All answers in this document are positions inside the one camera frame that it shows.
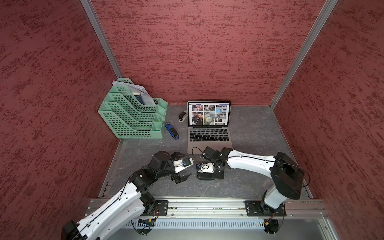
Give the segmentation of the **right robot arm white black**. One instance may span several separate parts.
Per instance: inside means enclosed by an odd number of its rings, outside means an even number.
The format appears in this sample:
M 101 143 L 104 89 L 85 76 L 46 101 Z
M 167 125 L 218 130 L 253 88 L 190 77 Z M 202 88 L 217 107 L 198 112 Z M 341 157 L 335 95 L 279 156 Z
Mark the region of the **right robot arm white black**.
M 199 180 L 223 179 L 226 169 L 246 170 L 272 179 L 274 185 L 256 204 L 256 208 L 266 216 L 274 214 L 286 200 L 298 200 L 301 197 L 305 171 L 284 153 L 259 156 L 230 148 L 223 148 L 219 152 L 207 147 L 202 157 L 208 163 L 197 167 Z

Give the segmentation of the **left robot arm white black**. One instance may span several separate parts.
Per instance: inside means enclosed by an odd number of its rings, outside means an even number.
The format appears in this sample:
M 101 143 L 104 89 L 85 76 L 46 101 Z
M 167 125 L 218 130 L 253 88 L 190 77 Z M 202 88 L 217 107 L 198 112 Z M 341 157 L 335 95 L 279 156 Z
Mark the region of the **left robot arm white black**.
M 62 240 L 107 240 L 127 222 L 155 213 L 155 198 L 149 190 L 159 179 L 171 177 L 176 184 L 188 179 L 180 172 L 191 167 L 193 159 L 180 152 L 159 151 L 151 161 L 130 175 L 122 189 L 91 215 L 62 228 Z

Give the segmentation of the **silver laptop computer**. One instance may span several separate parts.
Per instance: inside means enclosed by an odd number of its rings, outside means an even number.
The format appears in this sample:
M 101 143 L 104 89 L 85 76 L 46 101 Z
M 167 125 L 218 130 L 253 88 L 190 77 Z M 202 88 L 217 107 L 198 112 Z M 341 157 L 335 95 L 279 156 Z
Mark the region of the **silver laptop computer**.
M 188 154 L 206 147 L 221 151 L 233 148 L 229 129 L 230 101 L 188 102 Z

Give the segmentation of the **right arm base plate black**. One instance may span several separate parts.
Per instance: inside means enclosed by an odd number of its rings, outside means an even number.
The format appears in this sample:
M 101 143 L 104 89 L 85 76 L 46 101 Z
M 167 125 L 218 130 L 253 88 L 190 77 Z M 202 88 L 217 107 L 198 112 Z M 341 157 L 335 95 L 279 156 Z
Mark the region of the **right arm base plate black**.
M 287 215 L 284 203 L 274 209 L 263 201 L 245 201 L 245 209 L 248 217 L 271 218 L 285 217 Z

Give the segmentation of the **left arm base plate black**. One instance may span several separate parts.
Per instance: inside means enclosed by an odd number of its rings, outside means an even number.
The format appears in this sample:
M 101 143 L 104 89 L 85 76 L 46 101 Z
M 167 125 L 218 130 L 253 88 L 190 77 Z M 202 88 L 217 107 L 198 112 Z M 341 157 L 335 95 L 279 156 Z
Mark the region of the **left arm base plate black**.
M 151 203 L 147 209 L 148 216 L 163 217 L 168 213 L 169 201 L 167 200 L 155 200 Z

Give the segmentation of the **black wireless mouse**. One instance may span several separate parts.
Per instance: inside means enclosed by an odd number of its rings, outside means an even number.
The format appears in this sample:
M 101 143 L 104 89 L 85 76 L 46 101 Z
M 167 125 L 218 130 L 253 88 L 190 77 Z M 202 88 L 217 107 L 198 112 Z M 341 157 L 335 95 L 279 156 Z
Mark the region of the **black wireless mouse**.
M 212 181 L 216 179 L 214 174 L 212 173 L 199 173 L 199 172 L 197 172 L 197 178 L 198 180 L 202 180 L 202 181 Z

